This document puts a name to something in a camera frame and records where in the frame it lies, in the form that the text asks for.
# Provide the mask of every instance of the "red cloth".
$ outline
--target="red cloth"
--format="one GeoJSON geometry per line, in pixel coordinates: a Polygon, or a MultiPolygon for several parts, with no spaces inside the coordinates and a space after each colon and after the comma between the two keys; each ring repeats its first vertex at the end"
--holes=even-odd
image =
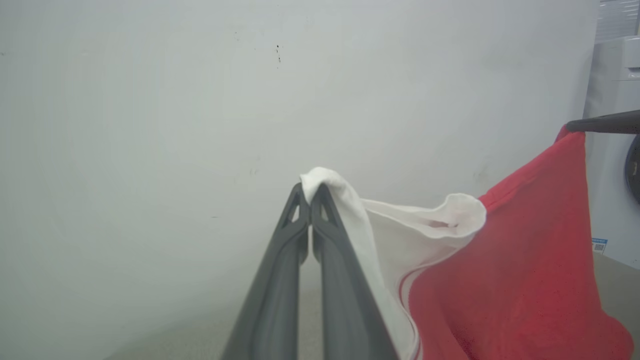
{"type": "Polygon", "coordinates": [[[480,200],[486,225],[414,281],[423,359],[629,359],[593,273],[584,133],[556,143],[480,200]]]}

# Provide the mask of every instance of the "washing machine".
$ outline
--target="washing machine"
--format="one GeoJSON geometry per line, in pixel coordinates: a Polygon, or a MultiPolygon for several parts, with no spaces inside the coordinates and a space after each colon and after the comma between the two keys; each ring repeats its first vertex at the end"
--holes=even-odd
{"type": "MultiPolygon", "coordinates": [[[[640,37],[596,44],[584,117],[632,110],[640,110],[640,37]]],[[[640,269],[640,199],[628,180],[640,172],[635,137],[588,133],[587,181],[593,251],[640,269]]]]}

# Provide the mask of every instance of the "white wall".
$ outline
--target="white wall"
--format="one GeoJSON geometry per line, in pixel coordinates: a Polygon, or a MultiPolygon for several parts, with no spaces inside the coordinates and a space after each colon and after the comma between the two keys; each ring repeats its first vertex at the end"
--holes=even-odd
{"type": "Polygon", "coordinates": [[[316,165],[481,195],[581,116],[597,10],[0,0],[0,358],[100,360],[239,301],[316,165]]]}

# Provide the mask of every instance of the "qr code label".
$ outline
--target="qr code label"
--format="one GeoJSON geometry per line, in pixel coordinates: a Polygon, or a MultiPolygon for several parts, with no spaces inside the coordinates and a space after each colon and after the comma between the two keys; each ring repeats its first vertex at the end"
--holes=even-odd
{"type": "Polygon", "coordinates": [[[593,252],[597,252],[598,254],[604,253],[604,249],[607,247],[607,242],[609,242],[609,240],[596,238],[591,239],[593,252]]]}

